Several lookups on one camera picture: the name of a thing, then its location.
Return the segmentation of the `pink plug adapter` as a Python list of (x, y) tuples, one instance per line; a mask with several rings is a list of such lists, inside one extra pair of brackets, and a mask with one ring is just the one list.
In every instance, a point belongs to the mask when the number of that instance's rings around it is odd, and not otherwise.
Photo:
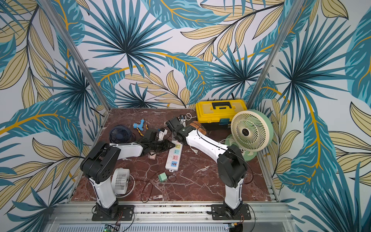
[(150, 160), (156, 160), (156, 158), (157, 158), (157, 154), (149, 154), (149, 155), (148, 155), (148, 158), (149, 158)]

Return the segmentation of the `white power strip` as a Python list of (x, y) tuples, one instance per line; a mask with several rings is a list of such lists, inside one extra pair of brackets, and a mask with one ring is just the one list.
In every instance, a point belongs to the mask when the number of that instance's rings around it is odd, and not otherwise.
[(183, 148), (183, 145), (178, 141), (174, 140), (172, 143), (175, 144), (175, 147), (169, 150), (165, 164), (165, 169), (169, 170), (170, 172), (178, 171)]

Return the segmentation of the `green plug adapter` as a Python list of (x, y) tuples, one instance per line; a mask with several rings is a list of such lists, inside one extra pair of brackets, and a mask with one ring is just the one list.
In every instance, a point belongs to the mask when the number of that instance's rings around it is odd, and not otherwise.
[(168, 179), (168, 177), (167, 177), (167, 175), (166, 175), (166, 173), (165, 172), (163, 172), (163, 173), (161, 173), (161, 174), (159, 174), (158, 175), (158, 180), (159, 180), (159, 182), (165, 182), (166, 180)]

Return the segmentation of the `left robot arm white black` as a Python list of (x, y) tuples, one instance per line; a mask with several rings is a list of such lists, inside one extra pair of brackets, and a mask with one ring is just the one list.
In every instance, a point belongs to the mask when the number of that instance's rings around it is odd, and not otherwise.
[(98, 206), (108, 210), (117, 203), (111, 185), (111, 175), (118, 160), (141, 157), (151, 152), (160, 153), (176, 147), (168, 139), (159, 141), (157, 133), (157, 130), (150, 130), (138, 142), (131, 143), (116, 144), (98, 141), (91, 149), (80, 164), (80, 169), (93, 186)]

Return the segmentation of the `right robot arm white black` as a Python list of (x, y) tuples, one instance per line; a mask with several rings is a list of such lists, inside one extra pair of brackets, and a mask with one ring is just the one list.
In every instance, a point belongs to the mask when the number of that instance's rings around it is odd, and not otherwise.
[(219, 178), (226, 187), (225, 208), (236, 211), (242, 204), (242, 185), (248, 170), (238, 146), (227, 146), (209, 138), (203, 132), (202, 125), (184, 126), (178, 118), (166, 122), (166, 126), (183, 145), (200, 150), (217, 163)]

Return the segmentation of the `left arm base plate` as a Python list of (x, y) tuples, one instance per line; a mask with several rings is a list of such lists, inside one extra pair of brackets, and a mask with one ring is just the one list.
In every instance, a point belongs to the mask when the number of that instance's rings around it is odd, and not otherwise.
[(131, 221), (134, 217), (133, 205), (112, 205), (106, 209), (96, 204), (92, 221)]

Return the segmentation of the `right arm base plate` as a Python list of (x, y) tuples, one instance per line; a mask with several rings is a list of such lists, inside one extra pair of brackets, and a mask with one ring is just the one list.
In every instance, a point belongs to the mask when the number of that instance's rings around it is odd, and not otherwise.
[(236, 209), (231, 209), (229, 206), (211, 205), (211, 210), (207, 214), (212, 216), (213, 220), (250, 220), (251, 214), (247, 204), (241, 204)]

